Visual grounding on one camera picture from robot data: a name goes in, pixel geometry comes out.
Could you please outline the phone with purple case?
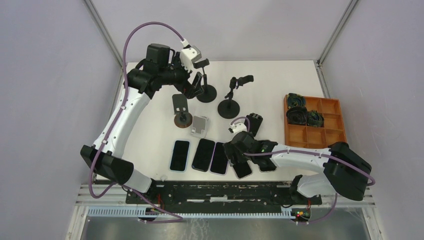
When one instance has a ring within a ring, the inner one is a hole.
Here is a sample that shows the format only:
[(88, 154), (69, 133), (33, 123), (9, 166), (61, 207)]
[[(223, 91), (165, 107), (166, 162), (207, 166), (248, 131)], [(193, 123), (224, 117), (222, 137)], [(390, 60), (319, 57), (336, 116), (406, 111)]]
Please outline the phone with purple case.
[(215, 144), (209, 171), (218, 175), (225, 175), (228, 169), (228, 159), (225, 154), (224, 144), (217, 142)]

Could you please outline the phone with white case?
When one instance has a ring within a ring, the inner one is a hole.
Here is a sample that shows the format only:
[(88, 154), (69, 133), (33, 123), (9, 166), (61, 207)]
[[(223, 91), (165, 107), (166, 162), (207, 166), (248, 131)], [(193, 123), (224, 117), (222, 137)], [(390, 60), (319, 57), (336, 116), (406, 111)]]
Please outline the phone with white case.
[(191, 167), (194, 170), (207, 172), (214, 153), (216, 143), (209, 139), (200, 139), (197, 145)]

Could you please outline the wooden-base black plate stand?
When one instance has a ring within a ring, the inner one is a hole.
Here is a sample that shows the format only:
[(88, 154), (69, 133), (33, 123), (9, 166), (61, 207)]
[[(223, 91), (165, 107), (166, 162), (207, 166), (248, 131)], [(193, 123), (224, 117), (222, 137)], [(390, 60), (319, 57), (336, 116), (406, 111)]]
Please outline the wooden-base black plate stand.
[(173, 94), (174, 124), (178, 128), (188, 128), (193, 123), (193, 116), (188, 110), (188, 100), (184, 94)]

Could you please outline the black folding phone stand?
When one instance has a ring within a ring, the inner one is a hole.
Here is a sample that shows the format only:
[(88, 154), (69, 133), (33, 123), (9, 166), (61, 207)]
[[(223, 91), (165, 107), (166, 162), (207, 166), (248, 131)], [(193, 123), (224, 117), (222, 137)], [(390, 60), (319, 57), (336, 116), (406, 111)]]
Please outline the black folding phone stand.
[(248, 120), (245, 120), (245, 125), (248, 126), (249, 124), (248, 131), (255, 137), (263, 122), (263, 117), (257, 113), (251, 113), (246, 117)]

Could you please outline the silver folding phone stand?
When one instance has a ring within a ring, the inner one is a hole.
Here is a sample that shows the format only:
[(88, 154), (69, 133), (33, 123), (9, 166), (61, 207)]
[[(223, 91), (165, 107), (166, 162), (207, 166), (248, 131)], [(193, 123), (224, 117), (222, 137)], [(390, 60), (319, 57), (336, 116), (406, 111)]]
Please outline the silver folding phone stand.
[(204, 139), (208, 132), (209, 121), (206, 116), (193, 116), (190, 134), (193, 137)]

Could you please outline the phone with light blue case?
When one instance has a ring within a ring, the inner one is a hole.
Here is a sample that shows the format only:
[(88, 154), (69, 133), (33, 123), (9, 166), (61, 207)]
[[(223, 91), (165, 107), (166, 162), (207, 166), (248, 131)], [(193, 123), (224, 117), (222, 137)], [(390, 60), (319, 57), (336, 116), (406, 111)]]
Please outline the phone with light blue case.
[(172, 150), (169, 169), (174, 172), (184, 172), (187, 167), (190, 142), (187, 140), (176, 140)]

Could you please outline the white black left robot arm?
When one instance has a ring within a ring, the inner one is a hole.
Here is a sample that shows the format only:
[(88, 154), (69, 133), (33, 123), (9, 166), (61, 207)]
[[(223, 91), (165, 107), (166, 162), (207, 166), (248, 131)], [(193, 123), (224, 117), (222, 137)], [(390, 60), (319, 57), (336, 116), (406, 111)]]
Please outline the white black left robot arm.
[(83, 145), (80, 150), (91, 174), (138, 191), (145, 204), (156, 200), (153, 179), (122, 159), (125, 146), (140, 114), (162, 86), (174, 86), (188, 99), (202, 92), (200, 73), (189, 82), (193, 70), (201, 66), (201, 58), (201, 51), (188, 43), (180, 51), (158, 43), (148, 45), (146, 57), (125, 75), (121, 98), (102, 133), (91, 146)]

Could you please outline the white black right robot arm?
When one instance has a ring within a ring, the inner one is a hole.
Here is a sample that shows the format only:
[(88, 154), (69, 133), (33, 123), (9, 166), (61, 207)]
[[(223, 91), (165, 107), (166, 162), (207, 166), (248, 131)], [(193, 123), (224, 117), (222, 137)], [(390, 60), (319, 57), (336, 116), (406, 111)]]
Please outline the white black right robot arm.
[(327, 148), (302, 148), (256, 140), (252, 133), (241, 131), (223, 147), (232, 166), (251, 161), (261, 167), (313, 172), (313, 175), (298, 175), (292, 181), (288, 196), (295, 204), (332, 193), (362, 201), (366, 188), (376, 183), (371, 176), (372, 166), (345, 142), (339, 141)]

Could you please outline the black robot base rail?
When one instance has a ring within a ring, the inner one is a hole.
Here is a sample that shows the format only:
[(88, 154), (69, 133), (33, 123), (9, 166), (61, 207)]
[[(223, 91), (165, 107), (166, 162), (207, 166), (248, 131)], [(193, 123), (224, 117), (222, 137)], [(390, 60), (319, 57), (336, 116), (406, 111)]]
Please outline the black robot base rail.
[(279, 213), (289, 206), (321, 205), (300, 196), (290, 181), (157, 181), (145, 197), (175, 214)]

